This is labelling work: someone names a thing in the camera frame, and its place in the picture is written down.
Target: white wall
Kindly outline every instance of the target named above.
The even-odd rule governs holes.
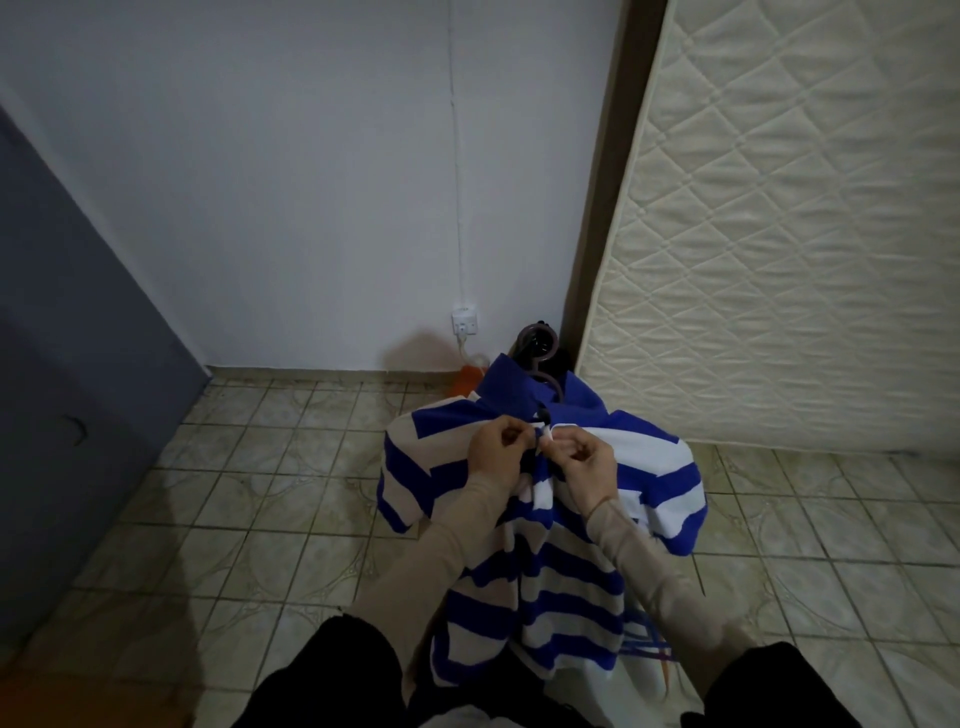
[[[461,247],[472,350],[560,325],[618,12],[11,0],[0,104],[204,363],[454,369]]]

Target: hand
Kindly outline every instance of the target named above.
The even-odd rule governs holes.
[[[584,520],[600,503],[619,497],[613,448],[580,427],[555,427],[552,438],[540,438],[540,449],[559,465],[573,502]]]
[[[505,489],[512,489],[520,478],[520,456],[536,442],[532,425],[501,415],[473,433],[467,470],[470,475],[488,475]]]

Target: blue and white striped shirt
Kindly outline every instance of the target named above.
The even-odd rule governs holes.
[[[377,506],[397,532],[441,514],[467,482],[470,438],[509,414],[535,422],[545,406],[553,426],[579,425],[613,446],[620,498],[635,521],[674,554],[693,549],[707,514],[700,473],[679,438],[626,412],[608,413],[568,373],[564,403],[497,358],[468,398],[402,415],[388,427]],[[563,473],[529,450],[507,509],[450,590],[431,645],[438,685],[458,685],[509,643],[547,679],[560,667],[613,668],[624,636],[624,583],[587,535]]]

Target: person's right hand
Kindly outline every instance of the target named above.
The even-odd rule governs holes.
[[[566,484],[584,520],[600,503],[618,497],[613,448],[580,427],[555,427],[540,449],[564,471]]]

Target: person's left hand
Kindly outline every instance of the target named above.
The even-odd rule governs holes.
[[[520,477],[520,456],[536,442],[532,425],[501,415],[473,433],[467,452],[468,472],[488,475],[504,488],[513,488]]]

